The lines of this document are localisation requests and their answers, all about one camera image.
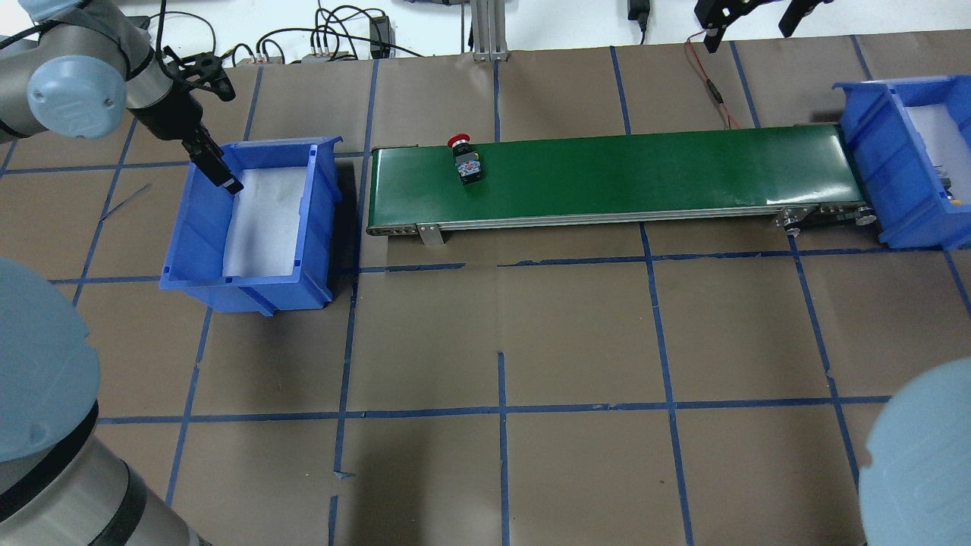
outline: green belt surface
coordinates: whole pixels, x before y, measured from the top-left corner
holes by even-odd
[[[864,200],[836,125],[474,146],[485,178],[469,186],[445,146],[375,150],[368,231],[741,216]]]

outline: blue bin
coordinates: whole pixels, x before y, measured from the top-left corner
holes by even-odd
[[[962,138],[960,145],[971,147],[971,76],[835,87],[847,95],[840,125],[884,228],[880,240],[893,248],[941,246],[945,250],[971,240],[971,205],[949,198],[907,111],[945,105]],[[963,197],[971,202],[971,196]]]
[[[181,290],[216,311],[320,309],[333,300],[327,288],[337,188],[334,145],[341,137],[238,142],[222,147],[235,173],[246,169],[306,166],[293,272],[286,276],[223,276],[226,235],[234,197],[189,165],[182,203],[159,287]]]

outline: white floor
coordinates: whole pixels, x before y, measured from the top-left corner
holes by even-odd
[[[340,0],[320,1],[327,8],[342,4]],[[152,0],[117,0],[117,3],[129,15],[150,15],[158,10],[158,2]],[[693,13],[695,0],[653,0],[652,4],[649,43],[680,42],[699,28]],[[733,24],[726,39],[778,37],[776,25],[787,5],[788,2],[778,2],[758,8]],[[459,52],[462,43],[459,6],[370,0],[360,7],[385,9],[400,46],[425,55]],[[218,34],[219,52],[239,42],[252,45],[264,33],[276,28],[312,26],[314,17],[312,2],[293,0],[173,0],[168,9],[208,18]],[[626,9],[626,0],[507,0],[509,47],[549,50],[637,43],[640,31],[636,23],[626,20]],[[15,0],[0,0],[0,35],[14,34],[29,22]],[[351,33],[368,35],[363,19],[350,21],[348,26]],[[956,28],[971,28],[968,0],[836,0],[820,5],[800,24],[796,36]],[[187,17],[172,17],[166,25],[165,37],[165,42],[179,52],[197,52],[211,46],[208,29]],[[287,60],[310,52],[307,33],[291,32],[276,38],[285,48]]]

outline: red wire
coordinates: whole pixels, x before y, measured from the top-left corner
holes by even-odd
[[[687,39],[685,40],[685,49],[691,52],[691,56],[694,57],[694,62],[698,66],[698,70],[701,72],[701,78],[705,82],[705,85],[707,85],[708,82],[711,80],[711,78],[708,77],[708,72],[705,71],[704,65],[701,64],[701,58],[698,57],[698,52],[694,50],[694,46],[691,44],[692,38],[701,36],[704,33],[705,33],[704,30],[699,30],[698,32],[695,32],[694,34],[688,36]],[[724,103],[719,104],[719,110],[720,111],[724,110],[729,129],[731,128],[732,123],[735,123],[736,127],[741,126],[738,124],[738,121],[731,115],[731,112],[728,111],[728,105]]]

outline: light blue joint cap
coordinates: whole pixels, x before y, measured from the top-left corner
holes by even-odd
[[[971,358],[907,384],[866,448],[859,500],[870,546],[971,544]]]
[[[20,6],[34,22],[41,22],[77,4],[78,0],[20,0]]]
[[[121,74],[86,55],[51,59],[27,84],[30,112],[44,127],[68,137],[101,138],[114,131],[126,97]]]
[[[94,405],[98,354],[50,283],[0,257],[0,462],[46,450]]]

